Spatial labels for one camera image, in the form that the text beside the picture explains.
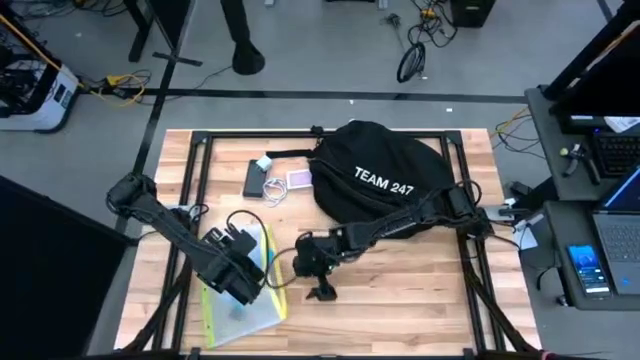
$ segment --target phone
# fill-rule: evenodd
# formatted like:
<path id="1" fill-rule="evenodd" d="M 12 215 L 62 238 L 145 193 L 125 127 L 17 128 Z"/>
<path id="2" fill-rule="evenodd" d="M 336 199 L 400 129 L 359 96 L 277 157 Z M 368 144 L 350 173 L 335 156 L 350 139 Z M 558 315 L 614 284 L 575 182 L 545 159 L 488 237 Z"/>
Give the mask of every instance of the phone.
<path id="1" fill-rule="evenodd" d="M 267 181 L 267 173 L 258 166 L 257 160 L 250 160 L 247 168 L 247 178 L 244 180 L 242 196 L 261 198 L 264 182 Z"/>
<path id="2" fill-rule="evenodd" d="M 569 257 L 587 297 L 602 298 L 611 295 L 607 276 L 591 245 L 571 245 Z"/>

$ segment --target keyboard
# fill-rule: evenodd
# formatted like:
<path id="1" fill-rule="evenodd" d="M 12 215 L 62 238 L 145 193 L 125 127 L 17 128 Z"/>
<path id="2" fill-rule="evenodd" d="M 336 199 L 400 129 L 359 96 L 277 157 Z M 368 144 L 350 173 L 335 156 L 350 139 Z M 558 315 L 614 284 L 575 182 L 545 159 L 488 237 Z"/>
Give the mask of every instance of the keyboard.
<path id="1" fill-rule="evenodd" d="M 620 177 L 640 159 L 640 136 L 594 135 L 591 149 L 600 176 Z"/>
<path id="2" fill-rule="evenodd" d="M 601 226 L 600 241 L 610 262 L 640 262 L 640 226 Z"/>

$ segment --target phone screen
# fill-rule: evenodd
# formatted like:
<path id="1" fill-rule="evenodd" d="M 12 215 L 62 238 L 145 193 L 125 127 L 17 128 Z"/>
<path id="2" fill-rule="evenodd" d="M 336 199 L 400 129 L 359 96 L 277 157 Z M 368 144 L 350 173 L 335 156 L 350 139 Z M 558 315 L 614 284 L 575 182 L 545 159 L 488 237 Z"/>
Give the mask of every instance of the phone screen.
<path id="1" fill-rule="evenodd" d="M 602 297 L 610 294 L 609 283 L 591 245 L 569 246 L 569 255 L 587 296 Z"/>

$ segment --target laptop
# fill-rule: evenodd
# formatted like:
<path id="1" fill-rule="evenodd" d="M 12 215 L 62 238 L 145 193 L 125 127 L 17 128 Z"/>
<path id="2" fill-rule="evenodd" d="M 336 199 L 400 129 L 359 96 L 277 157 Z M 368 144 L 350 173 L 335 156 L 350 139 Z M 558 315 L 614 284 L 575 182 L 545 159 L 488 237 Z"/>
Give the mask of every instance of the laptop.
<path id="1" fill-rule="evenodd" d="M 620 295 L 640 295 L 640 165 L 598 205 L 593 220 Z"/>

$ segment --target black power bank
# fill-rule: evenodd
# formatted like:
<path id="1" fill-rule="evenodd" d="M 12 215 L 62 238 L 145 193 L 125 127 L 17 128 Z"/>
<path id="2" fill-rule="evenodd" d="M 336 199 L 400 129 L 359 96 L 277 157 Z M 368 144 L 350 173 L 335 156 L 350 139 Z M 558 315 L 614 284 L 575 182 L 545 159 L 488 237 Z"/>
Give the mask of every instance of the black power bank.
<path id="1" fill-rule="evenodd" d="M 256 164 L 257 160 L 249 160 L 247 178 L 244 180 L 242 196 L 262 198 L 264 182 L 267 180 L 267 173 Z"/>

